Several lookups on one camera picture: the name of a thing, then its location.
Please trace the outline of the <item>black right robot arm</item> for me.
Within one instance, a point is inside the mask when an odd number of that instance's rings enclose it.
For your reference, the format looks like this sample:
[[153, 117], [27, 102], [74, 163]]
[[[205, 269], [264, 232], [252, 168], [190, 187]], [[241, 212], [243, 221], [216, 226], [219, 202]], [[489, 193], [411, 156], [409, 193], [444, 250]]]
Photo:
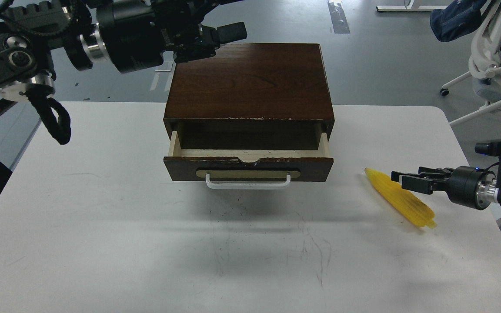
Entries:
[[484, 210], [491, 203], [501, 206], [501, 139], [483, 141], [475, 145], [477, 154], [499, 158], [496, 172], [490, 168], [424, 168], [418, 173], [392, 172], [391, 180], [404, 190], [423, 194], [443, 191], [452, 203]]

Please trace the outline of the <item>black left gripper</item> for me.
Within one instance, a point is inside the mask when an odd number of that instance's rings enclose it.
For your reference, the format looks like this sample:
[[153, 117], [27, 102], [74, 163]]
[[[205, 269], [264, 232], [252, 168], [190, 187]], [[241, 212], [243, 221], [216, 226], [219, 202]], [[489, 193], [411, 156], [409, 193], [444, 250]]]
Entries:
[[111, 63], [120, 73], [131, 73], [161, 65], [164, 51], [173, 51], [175, 63], [191, 62], [247, 38], [244, 22], [201, 25], [202, 5], [201, 0], [110, 0], [98, 7], [96, 20]]

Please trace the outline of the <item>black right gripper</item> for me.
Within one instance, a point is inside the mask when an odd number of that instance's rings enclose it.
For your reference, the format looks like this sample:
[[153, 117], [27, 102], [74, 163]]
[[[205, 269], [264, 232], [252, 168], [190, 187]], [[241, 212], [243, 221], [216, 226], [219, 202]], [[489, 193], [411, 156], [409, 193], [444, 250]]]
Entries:
[[447, 186], [450, 201], [476, 210], [484, 210], [495, 200], [495, 173], [481, 168], [420, 166], [419, 173], [391, 172], [391, 180], [400, 183], [404, 190], [429, 195], [444, 191]]

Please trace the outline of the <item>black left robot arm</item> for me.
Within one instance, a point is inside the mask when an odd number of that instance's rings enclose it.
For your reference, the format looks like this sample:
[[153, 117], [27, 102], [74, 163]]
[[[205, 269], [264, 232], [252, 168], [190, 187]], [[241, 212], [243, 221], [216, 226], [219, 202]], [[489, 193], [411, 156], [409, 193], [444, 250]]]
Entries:
[[71, 119], [54, 99], [51, 51], [63, 48], [77, 70], [110, 61], [120, 73], [149, 69], [173, 52], [177, 63], [207, 59], [223, 45], [247, 38], [243, 22], [202, 24], [226, 0], [50, 0], [0, 4], [0, 116], [30, 102], [61, 145]]

